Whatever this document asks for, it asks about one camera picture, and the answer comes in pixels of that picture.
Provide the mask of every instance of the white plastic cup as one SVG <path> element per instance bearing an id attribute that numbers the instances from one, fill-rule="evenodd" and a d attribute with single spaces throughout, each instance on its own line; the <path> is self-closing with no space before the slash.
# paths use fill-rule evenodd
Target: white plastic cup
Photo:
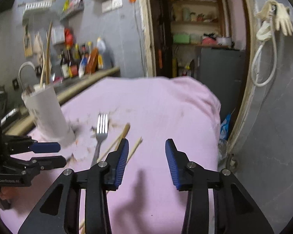
<path id="1" fill-rule="evenodd" d="M 75 142 L 75 134 L 67 124 L 52 85 L 26 95 L 22 99 L 42 137 L 49 142 L 58 142 L 66 148 Z"/>

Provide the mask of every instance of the gray cabinet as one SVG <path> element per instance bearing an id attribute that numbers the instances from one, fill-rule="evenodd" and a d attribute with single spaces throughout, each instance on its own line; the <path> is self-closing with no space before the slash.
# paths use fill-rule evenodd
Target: gray cabinet
<path id="1" fill-rule="evenodd" d="M 232 113 L 240 93 L 245 51 L 202 48 L 197 80 L 205 84 L 221 103 L 221 121 Z"/>

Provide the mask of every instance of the doorway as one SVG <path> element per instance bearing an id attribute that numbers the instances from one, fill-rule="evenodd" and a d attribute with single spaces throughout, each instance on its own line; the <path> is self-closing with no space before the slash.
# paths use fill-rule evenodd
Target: doorway
<path id="1" fill-rule="evenodd" d="M 186 75 L 208 86 L 222 104 L 221 120 L 231 115 L 229 133 L 249 70 L 244 5 L 244 0 L 150 0 L 156 76 Z"/>

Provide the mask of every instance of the power outlet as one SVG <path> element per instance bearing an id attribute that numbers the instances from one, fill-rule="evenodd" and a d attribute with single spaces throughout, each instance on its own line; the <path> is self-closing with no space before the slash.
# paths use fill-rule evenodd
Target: power outlet
<path id="1" fill-rule="evenodd" d="M 108 0 L 102 3 L 102 13 L 112 10 L 112 0 Z"/>
<path id="2" fill-rule="evenodd" d="M 35 67 L 36 77 L 41 77 L 42 74 L 42 68 L 41 66 Z"/>
<path id="3" fill-rule="evenodd" d="M 121 8 L 123 6 L 123 0 L 112 0 L 112 10 Z"/>
<path id="4" fill-rule="evenodd" d="M 20 85 L 18 84 L 17 78 L 14 78 L 12 80 L 12 84 L 13 84 L 13 89 L 14 90 L 18 90 L 20 88 Z"/>

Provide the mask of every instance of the fork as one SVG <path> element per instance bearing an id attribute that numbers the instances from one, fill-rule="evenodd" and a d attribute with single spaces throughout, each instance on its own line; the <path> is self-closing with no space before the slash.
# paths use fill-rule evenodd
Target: fork
<path id="1" fill-rule="evenodd" d="M 107 138 L 108 132 L 108 115 L 107 113 L 100 113 L 98 116 L 98 124 L 96 127 L 96 150 L 94 151 L 91 167 L 94 166 L 99 158 L 100 155 L 100 147 L 102 142 Z"/>

